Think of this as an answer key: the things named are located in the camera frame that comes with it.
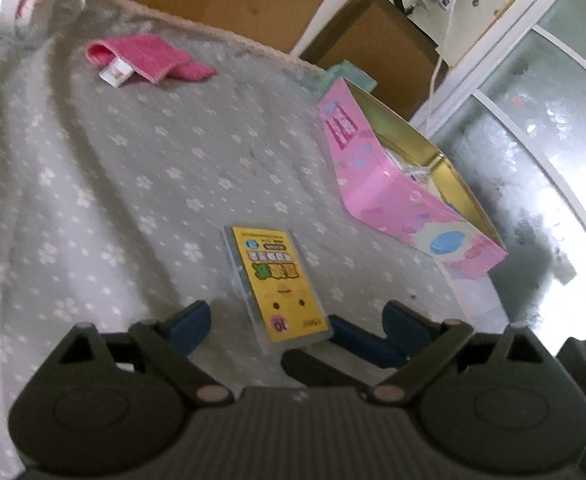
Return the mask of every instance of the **pink tin box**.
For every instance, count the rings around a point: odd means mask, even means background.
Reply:
[[[355,218],[471,278],[506,255],[488,216],[446,156],[360,88],[337,81],[319,105],[344,205]],[[442,199],[385,152],[431,169]]]

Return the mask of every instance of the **pink towel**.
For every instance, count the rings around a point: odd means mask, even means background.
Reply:
[[[139,75],[156,84],[166,76],[202,81],[217,73],[214,68],[193,61],[191,54],[173,48],[156,34],[94,40],[86,49],[86,57],[99,67],[119,57]]]

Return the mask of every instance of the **blue circle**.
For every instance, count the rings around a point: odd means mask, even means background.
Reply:
[[[466,235],[460,231],[447,231],[437,235],[429,248],[433,254],[451,254],[462,246],[464,238]]]

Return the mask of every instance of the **bed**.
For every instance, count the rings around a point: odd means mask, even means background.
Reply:
[[[218,75],[119,89],[101,81],[87,42],[146,32]],[[0,478],[22,467],[6,431],[10,404],[81,320],[116,332],[206,300],[213,328],[196,364],[236,393],[296,384],[256,343],[231,283],[228,224],[290,228],[325,309],[372,332],[390,298],[436,320],[504,327],[487,278],[453,276],[345,210],[311,91],[320,74],[124,0],[89,0],[37,50],[0,44]],[[329,344],[312,351],[369,382],[384,374]]]

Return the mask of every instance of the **yellow card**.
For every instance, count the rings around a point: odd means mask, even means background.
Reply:
[[[329,330],[287,232],[234,226],[233,235],[271,341]]]

